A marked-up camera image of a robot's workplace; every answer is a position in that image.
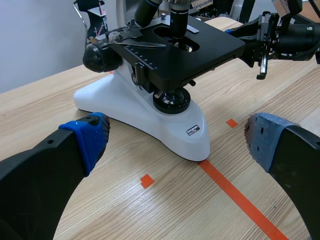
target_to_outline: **coarse focus knob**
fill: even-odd
[[[103,73],[118,69],[123,60],[118,53],[108,46],[107,40],[103,39],[86,49],[82,62],[87,69],[96,73]]]

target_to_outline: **microscope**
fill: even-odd
[[[184,88],[195,78],[235,58],[260,66],[265,79],[268,60],[318,59],[318,24],[290,24],[301,0],[273,0],[278,13],[223,32],[188,16],[192,0],[109,0],[106,38],[84,53],[95,72],[114,71],[74,94],[78,109],[102,112],[160,140],[190,161],[210,154],[202,110]],[[170,15],[154,18],[160,4]]]

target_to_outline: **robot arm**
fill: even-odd
[[[278,13],[265,11],[256,20],[227,30],[245,42],[240,59],[251,68],[258,62],[259,80],[266,78],[270,59],[309,61],[315,54],[320,63],[320,24],[290,24],[291,18],[302,11],[302,1],[272,2]]]

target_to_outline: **black cable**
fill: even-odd
[[[318,17],[320,18],[320,10],[317,7],[317,5],[315,4],[314,0],[309,0],[309,3],[311,5],[311,7],[313,8],[313,10],[315,11],[315,13],[318,15]]]
[[[299,52],[299,53],[292,55],[292,56],[289,56],[289,55],[288,56],[281,56],[281,59],[294,60],[294,59],[308,56],[309,54],[315,54],[315,52],[317,51],[317,49],[319,47],[320,47],[320,41],[318,41],[316,45],[314,45],[311,49],[309,49],[307,51]]]

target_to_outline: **orange tape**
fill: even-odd
[[[231,128],[235,128],[238,125],[238,123],[232,118],[226,121],[226,124],[228,124]]]
[[[208,160],[198,165],[215,181],[216,184],[237,204],[242,211],[271,239],[288,240],[288,238],[270,222],[231,182],[226,179]]]
[[[141,179],[141,185],[144,187],[144,189],[148,188],[150,185],[152,185],[155,181],[148,175],[144,175]]]

